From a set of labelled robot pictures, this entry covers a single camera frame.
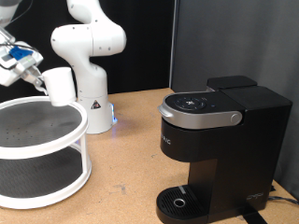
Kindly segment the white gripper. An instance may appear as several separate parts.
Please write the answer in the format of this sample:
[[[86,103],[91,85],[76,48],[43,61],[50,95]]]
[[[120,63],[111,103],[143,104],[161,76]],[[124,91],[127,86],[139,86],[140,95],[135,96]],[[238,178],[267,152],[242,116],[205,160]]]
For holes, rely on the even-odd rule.
[[[10,86],[17,80],[32,82],[38,91],[48,94],[38,70],[43,56],[25,42],[0,44],[0,84]]]

